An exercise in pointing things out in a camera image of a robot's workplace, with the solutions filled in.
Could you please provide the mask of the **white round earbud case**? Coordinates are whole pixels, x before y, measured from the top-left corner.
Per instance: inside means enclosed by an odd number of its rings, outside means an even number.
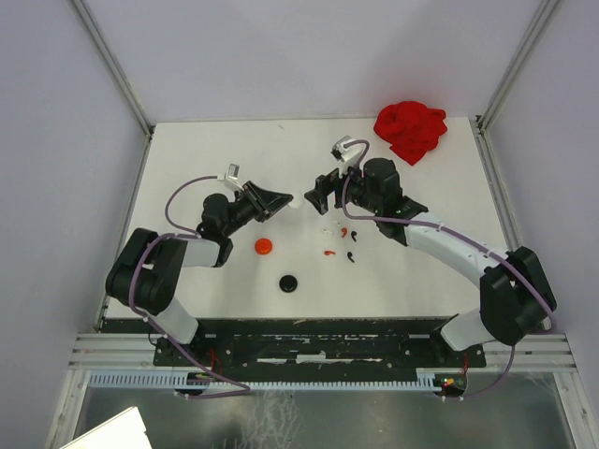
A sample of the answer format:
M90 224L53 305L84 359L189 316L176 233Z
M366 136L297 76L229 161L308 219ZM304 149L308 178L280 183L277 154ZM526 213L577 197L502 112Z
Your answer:
M303 205L303 203L304 203L303 195L297 194L297 195L293 195L293 199L287 204L287 206L291 209L298 209Z

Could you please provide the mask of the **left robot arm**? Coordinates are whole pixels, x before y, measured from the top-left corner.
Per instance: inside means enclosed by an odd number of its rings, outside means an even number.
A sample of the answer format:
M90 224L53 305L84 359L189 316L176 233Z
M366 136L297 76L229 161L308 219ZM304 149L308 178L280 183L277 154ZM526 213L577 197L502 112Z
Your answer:
M160 235L135 229L107 276L106 294L175 340L175 355L185 364L198 364L206 356L207 342L199 336L197 319L175 296L181 271L220 268L233 250L235 232L252 221L269 220L293 199L248 181L232 200L219 193L207 196L195 230Z

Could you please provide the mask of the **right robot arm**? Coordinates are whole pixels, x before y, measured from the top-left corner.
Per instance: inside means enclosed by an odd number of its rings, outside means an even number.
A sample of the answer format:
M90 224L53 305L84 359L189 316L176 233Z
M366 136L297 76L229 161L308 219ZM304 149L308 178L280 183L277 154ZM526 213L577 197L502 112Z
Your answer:
M478 307L451 317L431 340L437 364L450 366L464 350L494 340L514 346L553 320L557 301L533 250L494 250L449 228L404 194L392 161L374 158L345 172L334 169L304 195L320 214L328 212L330 196L340 210L348 205L366 210L364 220L375 222L385 237L432 256L478 288Z

